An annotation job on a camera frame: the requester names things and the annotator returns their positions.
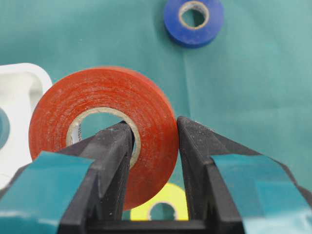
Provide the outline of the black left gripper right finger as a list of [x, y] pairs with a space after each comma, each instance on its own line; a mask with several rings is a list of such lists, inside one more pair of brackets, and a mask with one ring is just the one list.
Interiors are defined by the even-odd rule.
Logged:
[[177, 119], [190, 219], [217, 234], [309, 234], [312, 194], [283, 163]]

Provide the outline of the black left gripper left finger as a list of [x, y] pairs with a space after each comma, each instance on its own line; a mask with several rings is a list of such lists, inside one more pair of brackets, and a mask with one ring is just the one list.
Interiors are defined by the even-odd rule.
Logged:
[[20, 167], [0, 191], [3, 234], [84, 234], [121, 218], [134, 136], [119, 122]]

